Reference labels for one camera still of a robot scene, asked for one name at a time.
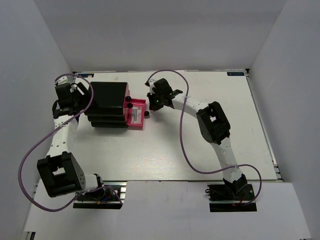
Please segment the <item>clear false eyelash box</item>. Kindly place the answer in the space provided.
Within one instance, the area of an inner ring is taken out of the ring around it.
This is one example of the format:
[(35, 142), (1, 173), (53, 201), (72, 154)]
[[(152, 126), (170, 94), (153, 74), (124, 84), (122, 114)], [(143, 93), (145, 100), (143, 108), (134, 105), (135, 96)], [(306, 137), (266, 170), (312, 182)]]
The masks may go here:
[(131, 124), (139, 125), (142, 123), (143, 108), (140, 106), (134, 106), (131, 112)]

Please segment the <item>pink black makeup drawer organizer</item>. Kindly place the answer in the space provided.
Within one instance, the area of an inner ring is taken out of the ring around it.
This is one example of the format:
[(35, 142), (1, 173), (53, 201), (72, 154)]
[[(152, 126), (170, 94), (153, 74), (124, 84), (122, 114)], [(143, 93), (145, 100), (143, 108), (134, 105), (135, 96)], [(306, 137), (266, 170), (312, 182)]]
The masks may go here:
[[(144, 126), (146, 100), (131, 96), (127, 82), (92, 81), (93, 101), (84, 113), (94, 128), (134, 128)], [(142, 123), (132, 124), (133, 107), (142, 107)]]

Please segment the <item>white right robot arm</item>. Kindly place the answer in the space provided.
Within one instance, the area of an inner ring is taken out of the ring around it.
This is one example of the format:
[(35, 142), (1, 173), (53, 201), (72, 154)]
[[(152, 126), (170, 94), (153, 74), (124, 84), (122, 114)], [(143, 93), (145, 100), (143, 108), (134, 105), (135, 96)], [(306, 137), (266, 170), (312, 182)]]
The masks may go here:
[(160, 80), (149, 79), (145, 85), (149, 87), (147, 97), (149, 99), (149, 109), (151, 111), (158, 111), (164, 106), (181, 111), (179, 141), (183, 156), (190, 168), (202, 175), (216, 173), (216, 171), (204, 172), (197, 170), (192, 166), (188, 159), (183, 144), (184, 113), (197, 119), (203, 139), (214, 149), (222, 168), (221, 171), (223, 174), (226, 195), (233, 200), (242, 196), (248, 182), (246, 176), (237, 167), (238, 163), (230, 141), (231, 125), (221, 105), (217, 101), (212, 103), (201, 102), (184, 95), (181, 90), (172, 90), (168, 81), (164, 78)]

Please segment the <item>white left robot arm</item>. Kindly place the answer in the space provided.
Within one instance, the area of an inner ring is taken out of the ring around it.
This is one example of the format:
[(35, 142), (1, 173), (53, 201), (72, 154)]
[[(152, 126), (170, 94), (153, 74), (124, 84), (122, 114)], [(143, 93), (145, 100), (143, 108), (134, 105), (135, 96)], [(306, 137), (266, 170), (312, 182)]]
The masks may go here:
[(105, 196), (106, 187), (101, 177), (86, 174), (72, 154), (79, 113), (87, 107), (91, 93), (80, 82), (70, 82), (61, 77), (55, 84), (58, 99), (52, 106), (55, 133), (46, 157), (37, 161), (37, 170), (51, 198), (88, 191), (99, 200)]

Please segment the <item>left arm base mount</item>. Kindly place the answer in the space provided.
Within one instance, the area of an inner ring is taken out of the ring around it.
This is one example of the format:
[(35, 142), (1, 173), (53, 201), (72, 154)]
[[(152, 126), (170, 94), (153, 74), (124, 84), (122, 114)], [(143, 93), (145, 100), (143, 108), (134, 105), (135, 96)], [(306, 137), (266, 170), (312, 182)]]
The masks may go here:
[(110, 188), (85, 193), (73, 202), (74, 209), (120, 210), (125, 202), (127, 182), (103, 183)]

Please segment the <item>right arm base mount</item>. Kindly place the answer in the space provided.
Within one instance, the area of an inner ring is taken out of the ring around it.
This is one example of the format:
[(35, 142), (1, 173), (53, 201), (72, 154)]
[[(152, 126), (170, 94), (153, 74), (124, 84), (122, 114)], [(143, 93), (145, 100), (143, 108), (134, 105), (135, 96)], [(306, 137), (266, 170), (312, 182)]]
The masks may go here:
[(233, 196), (224, 184), (210, 184), (205, 193), (209, 197), (209, 209), (211, 213), (236, 213), (256, 212), (257, 206), (254, 200), (253, 186), (248, 184), (240, 192)]

